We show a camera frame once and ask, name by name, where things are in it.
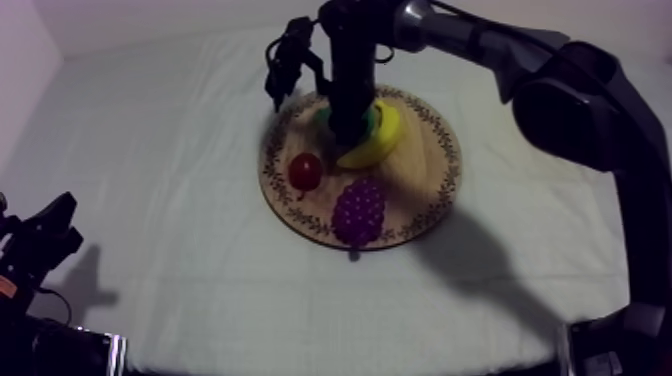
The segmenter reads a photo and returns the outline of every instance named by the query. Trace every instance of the cable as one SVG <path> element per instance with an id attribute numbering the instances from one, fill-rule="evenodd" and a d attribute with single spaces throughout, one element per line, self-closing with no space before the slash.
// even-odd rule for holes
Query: cable
<path id="1" fill-rule="evenodd" d="M 72 307 L 70 306 L 70 303 L 68 303 L 68 300 L 63 295 L 54 290 L 38 287 L 35 289 L 35 291 L 39 292 L 40 294 L 54 295 L 60 298 L 61 301 L 63 301 L 63 303 L 65 304 L 65 308 L 68 310 L 68 319 L 65 321 L 65 326 L 70 326 L 70 322 L 72 321 Z"/>
<path id="2" fill-rule="evenodd" d="M 394 58 L 394 48 L 389 47 L 389 46 L 387 46 L 387 48 L 390 49 L 390 54 L 387 55 L 386 57 L 382 58 L 382 59 L 376 58 L 375 61 L 376 61 L 377 64 L 387 64 L 390 61 L 392 61 L 392 59 Z"/>
<path id="3" fill-rule="evenodd" d="M 623 106 L 623 104 L 618 99 L 616 99 L 616 97 L 612 94 L 611 90 L 609 90 L 609 88 L 606 85 L 604 85 L 604 83 L 602 83 L 602 81 L 600 81 L 597 77 L 593 76 L 590 72 L 588 72 L 582 66 L 580 66 L 579 64 L 577 64 L 576 62 L 574 62 L 573 60 L 571 60 L 570 58 L 565 56 L 562 53 L 562 51 L 558 50 L 557 48 L 555 48 L 555 47 L 551 46 L 550 44 L 548 44 L 548 43 L 546 43 L 546 42 L 544 42 L 540 39 L 537 39 L 537 38 L 535 38 L 535 37 L 533 37 L 533 36 L 531 36 L 527 33 L 524 33 L 520 30 L 515 29 L 513 26 L 503 24 L 503 23 L 499 23 L 499 22 L 496 22 L 496 21 L 492 21 L 492 20 L 489 20 L 487 18 L 479 17 L 475 14 L 469 13 L 467 11 L 464 11 L 464 10 L 460 9 L 460 8 L 456 8 L 452 5 L 442 3 L 438 0 L 430 0 L 429 3 L 431 5 L 436 6 L 437 8 L 443 9 L 443 10 L 451 12 L 451 13 L 454 13 L 457 16 L 459 16 L 461 18 L 464 18 L 466 20 L 482 23 L 482 24 L 486 25 L 487 27 L 489 27 L 491 30 L 499 31 L 503 34 L 507 34 L 509 36 L 512 36 L 512 37 L 517 38 L 519 40 L 522 40 L 524 42 L 528 42 L 528 43 L 538 47 L 539 49 L 548 52 L 553 57 L 559 58 L 564 63 L 571 66 L 572 68 L 574 68 L 578 72 L 582 73 L 586 78 L 588 78 L 588 80 L 591 81 L 591 83 L 593 85 L 595 85 L 598 89 L 600 89 L 600 91 L 603 93 L 603 95 L 607 99 L 607 101 L 612 106 L 614 106 L 614 108 L 616 108 L 616 110 L 618 110 L 621 114 L 626 116 L 628 118 L 628 120 L 630 120 L 631 123 L 637 124 L 637 120 L 634 118 L 634 116 L 632 116 L 632 114 L 630 114 L 630 112 L 625 108 L 625 106 Z M 656 150 L 655 145 L 653 145 L 653 143 L 646 136 L 642 135 L 642 137 L 644 138 L 644 141 L 647 144 L 649 144 L 649 147 L 652 150 L 655 151 Z M 661 160 L 660 156 L 658 156 L 658 153 L 656 152 L 655 154 L 656 154 L 656 157 L 654 159 L 656 160 L 656 164 L 658 165 L 658 168 L 661 170 L 660 172 L 663 173 L 663 176 L 667 177 L 665 179 L 665 181 L 667 183 L 668 189 L 670 190 L 670 192 L 672 192 L 672 176 L 670 176 L 669 168 L 666 166 L 665 162 Z"/>

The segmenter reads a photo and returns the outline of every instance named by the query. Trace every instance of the wooden tray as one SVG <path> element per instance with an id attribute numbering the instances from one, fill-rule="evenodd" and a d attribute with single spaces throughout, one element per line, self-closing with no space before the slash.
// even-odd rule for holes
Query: wooden tray
<path id="1" fill-rule="evenodd" d="M 317 243 L 348 249 L 333 235 L 331 215 L 343 188 L 355 179 L 373 176 L 385 187 L 382 236 L 361 251 L 396 246 L 425 233 L 452 206 L 460 183 L 461 156 L 455 134 L 441 115 L 417 97 L 389 86 L 378 86 L 376 97 L 399 111 L 404 134 L 379 165 L 364 170 L 325 166 L 320 186 L 297 200 L 301 192 L 287 179 L 292 159 L 303 152 L 324 161 L 316 112 L 328 106 L 311 93 L 287 106 L 264 141 L 259 162 L 261 190 L 271 209 L 290 228 Z"/>

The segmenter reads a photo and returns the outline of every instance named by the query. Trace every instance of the banana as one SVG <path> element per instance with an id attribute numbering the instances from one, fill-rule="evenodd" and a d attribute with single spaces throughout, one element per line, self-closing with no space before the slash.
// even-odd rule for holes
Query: banana
<path id="1" fill-rule="evenodd" d="M 397 146 L 403 127 L 396 108 L 376 100 L 380 111 L 380 126 L 375 126 L 369 138 L 340 157 L 336 164 L 343 168 L 360 169 L 382 162 Z"/>

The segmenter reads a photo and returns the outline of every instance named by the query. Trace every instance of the white table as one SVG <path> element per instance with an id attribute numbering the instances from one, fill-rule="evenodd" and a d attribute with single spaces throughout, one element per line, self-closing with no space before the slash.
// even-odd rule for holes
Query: white table
<path id="1" fill-rule="evenodd" d="M 21 216 L 66 190 L 79 200 L 85 245 L 48 278 L 76 323 L 128 336 L 141 365 L 446 375 L 542 358 L 559 322 L 627 302 L 611 178 L 533 149 L 492 74 L 437 51 L 398 52 L 377 79 L 429 102 L 457 133 L 454 214 L 422 241 L 357 263 L 287 229 L 256 167 L 272 118 L 263 51 L 281 31 L 65 64 L 0 187 Z M 315 49 L 329 56 L 322 34 Z M 626 63 L 672 124 L 672 68 Z M 50 299 L 33 312 L 63 317 Z"/>

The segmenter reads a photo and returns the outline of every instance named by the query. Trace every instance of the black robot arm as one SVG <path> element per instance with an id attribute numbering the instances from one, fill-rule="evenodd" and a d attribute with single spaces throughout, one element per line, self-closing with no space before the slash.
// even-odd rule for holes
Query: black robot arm
<path id="1" fill-rule="evenodd" d="M 328 96 L 329 126 L 341 144 L 356 144 L 364 131 L 358 120 L 374 99 L 375 46 L 413 53 L 431 46 L 491 70 L 502 103 L 512 102 L 514 118 L 534 146 L 613 173 L 630 286 L 630 304 L 615 314 L 616 326 L 645 341 L 669 341 L 672 183 L 667 143 L 660 121 L 617 58 L 562 33 L 500 24 L 435 0 L 330 0 L 316 22 L 329 36 L 332 54 L 329 90 L 318 91 Z M 605 338 L 607 346 L 617 342 Z M 629 338 L 622 351 L 647 354 L 639 339 Z M 632 358 L 641 364 L 626 366 L 637 370 L 648 359 Z"/>
<path id="2" fill-rule="evenodd" d="M 657 337 L 672 283 L 672 186 L 660 121 L 618 59 L 598 47 L 455 11 L 438 14 L 425 0 L 402 3 L 395 46 L 417 52 L 429 45 L 492 70 L 528 141 L 614 174 L 630 279 L 624 325 Z"/>

